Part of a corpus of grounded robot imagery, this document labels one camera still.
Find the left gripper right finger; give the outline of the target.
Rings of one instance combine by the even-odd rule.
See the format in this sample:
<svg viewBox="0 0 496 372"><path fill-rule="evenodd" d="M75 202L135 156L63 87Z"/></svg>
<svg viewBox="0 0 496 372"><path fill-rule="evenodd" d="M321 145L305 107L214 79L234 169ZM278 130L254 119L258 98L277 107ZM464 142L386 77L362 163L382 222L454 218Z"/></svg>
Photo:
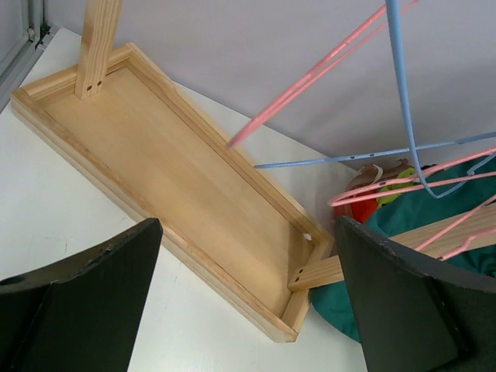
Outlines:
<svg viewBox="0 0 496 372"><path fill-rule="evenodd" d="M495 279L341 217L336 243L369 371L493 371Z"/></svg>

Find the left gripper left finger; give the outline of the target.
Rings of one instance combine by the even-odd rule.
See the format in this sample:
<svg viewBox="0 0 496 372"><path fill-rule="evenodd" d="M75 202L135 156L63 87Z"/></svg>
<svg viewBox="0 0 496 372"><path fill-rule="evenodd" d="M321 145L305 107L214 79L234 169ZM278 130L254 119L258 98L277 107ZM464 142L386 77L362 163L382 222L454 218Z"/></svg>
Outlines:
<svg viewBox="0 0 496 372"><path fill-rule="evenodd" d="M160 250L148 218L1 282L3 371L126 371Z"/></svg>

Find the teal shorts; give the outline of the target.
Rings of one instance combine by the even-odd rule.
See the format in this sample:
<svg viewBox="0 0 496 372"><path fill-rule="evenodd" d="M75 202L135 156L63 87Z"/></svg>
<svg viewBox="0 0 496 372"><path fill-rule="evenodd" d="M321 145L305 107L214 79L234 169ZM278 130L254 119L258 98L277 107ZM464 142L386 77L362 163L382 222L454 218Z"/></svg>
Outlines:
<svg viewBox="0 0 496 372"><path fill-rule="evenodd" d="M480 160L472 160L428 177L428 182L462 177ZM392 237L449 217L469 212L495 194L495 177L468 181L459 190L440 199L418 190L400 195L378 208L364 223L373 231ZM447 260L456 267L495 277L495 245L466 251ZM311 290L315 310L334 328L361 343L344 281Z"/></svg>

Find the orange shorts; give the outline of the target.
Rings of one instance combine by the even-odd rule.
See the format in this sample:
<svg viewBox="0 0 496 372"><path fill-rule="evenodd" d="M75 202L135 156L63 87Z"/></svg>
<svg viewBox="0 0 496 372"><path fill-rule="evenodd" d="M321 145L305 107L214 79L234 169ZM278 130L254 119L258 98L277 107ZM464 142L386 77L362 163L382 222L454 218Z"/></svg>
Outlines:
<svg viewBox="0 0 496 372"><path fill-rule="evenodd" d="M337 220L341 216L350 217L360 223L365 223L378 209L376 199L358 201L349 205L333 208L333 217Z"/></svg>

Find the lime green shorts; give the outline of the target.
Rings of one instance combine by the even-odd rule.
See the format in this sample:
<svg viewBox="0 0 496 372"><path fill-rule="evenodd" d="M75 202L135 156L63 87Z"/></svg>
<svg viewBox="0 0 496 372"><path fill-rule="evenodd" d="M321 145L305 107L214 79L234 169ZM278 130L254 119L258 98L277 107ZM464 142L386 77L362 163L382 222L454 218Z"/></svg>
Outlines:
<svg viewBox="0 0 496 372"><path fill-rule="evenodd" d="M415 174L415 168L414 167L409 167L406 170L403 170L400 172L397 176L397 179L400 178L408 178L411 177L413 174ZM379 190L379 192L387 192L387 191L395 191L395 190L400 190L402 188L409 188L411 186L415 186L414 181L409 181L407 183L402 183L402 184L392 184L385 186ZM397 193L394 195L386 195L386 196L381 196L377 199L377 207L382 208L387 204L392 203L396 198L398 198L401 194Z"/></svg>

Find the blue wire hanger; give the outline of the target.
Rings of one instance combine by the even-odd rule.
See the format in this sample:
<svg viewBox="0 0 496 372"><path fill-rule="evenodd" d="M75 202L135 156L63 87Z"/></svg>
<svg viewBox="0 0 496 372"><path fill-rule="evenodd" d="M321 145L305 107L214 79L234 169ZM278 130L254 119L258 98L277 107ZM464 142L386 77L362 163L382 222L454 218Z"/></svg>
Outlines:
<svg viewBox="0 0 496 372"><path fill-rule="evenodd" d="M386 1L385 2L386 12L387 12L387 23L389 29L389 37L391 42L391 51L394 61L394 71L398 87L398 96L401 103L401 114L405 124L406 133L408 136L408 147L412 155L413 165L416 170L416 176L419 183L424 187L424 189L435 199L443 198L454 191L461 188L468 181L472 181L479 178L491 177L489 173L477 174L476 170L483 167L485 164L489 163L495 158L494 150L490 150L489 154L473 166L468 172L466 177L462 177L460 181L456 183L451 189L444 191L441 194L436 194L433 191L435 187L426 181L426 176L421 170L421 165L419 163L418 147L415 142L414 126L412 123L412 117L410 112L410 102L408 97L408 82L405 69L405 59L404 59L404 49L403 49L403 39L401 33L401 15L398 1Z"/></svg>
<svg viewBox="0 0 496 372"><path fill-rule="evenodd" d="M417 145L416 150L430 150L436 149L445 146L455 146L455 145L463 145L466 143L473 143L480 140L488 140L495 138L495 132L482 133L476 136L468 136L461 139L455 139L440 143L430 143L425 145ZM409 148L401 148L395 150L385 150L375 153L363 153L357 155L349 155L349 156L341 156L341 157L327 157L313 160L296 160L296 161L286 161L286 162L277 162L277 163L268 163L268 164L257 164L254 166L255 169L275 169L275 168L283 168L283 167L298 167L298 166L307 166L313 164L322 164L328 162L343 162L343 161L351 161L351 160L364 160L375 157L386 157L392 155L398 155L403 153L411 153Z"/></svg>

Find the pink wire hanger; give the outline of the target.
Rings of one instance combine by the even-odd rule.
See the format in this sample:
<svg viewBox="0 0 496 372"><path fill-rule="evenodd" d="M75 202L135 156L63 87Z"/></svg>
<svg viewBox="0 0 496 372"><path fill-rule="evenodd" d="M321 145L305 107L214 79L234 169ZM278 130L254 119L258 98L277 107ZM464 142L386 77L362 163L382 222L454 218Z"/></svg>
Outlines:
<svg viewBox="0 0 496 372"><path fill-rule="evenodd" d="M254 133L268 120L274 117L280 110L294 101L306 89L312 86L318 79L330 72L334 67L343 62L349 55L358 50L361 46L376 36L381 30L388 26L385 21L376 29L368 33L363 39L355 43L356 39L362 36L376 21L385 17L387 13L386 5L382 5L375 13L360 24L350 35L327 53L316 65L307 71L301 78L293 83L284 92L278 95L266 108L255 115L236 135L226 144L230 149L239 145L248 136Z"/></svg>
<svg viewBox="0 0 496 372"><path fill-rule="evenodd" d="M444 164L427 168L423 171L426 176L425 179L428 182L428 177L440 171L472 160L483 160L489 154L490 150L494 149L485 150L470 156L462 157L458 160L452 160ZM489 173L494 175L492 177L495 177L495 158L476 170L476 173ZM430 186L432 186L432 184L435 185L433 191L436 194L441 194L444 191L451 189L453 186L456 186L456 183L460 181L462 177L428 183ZM385 186L407 183L409 181L414 181L415 186L395 191L379 192L379 190ZM382 181L347 191L332 198L329 204L334 208L370 199L377 200L381 196L394 195L397 193L402 195L418 190L425 189L419 183L415 173L408 178L390 179L388 181ZM461 253L476 250L482 246L495 245L495 194L469 212L455 215L388 238L440 260L449 260Z"/></svg>

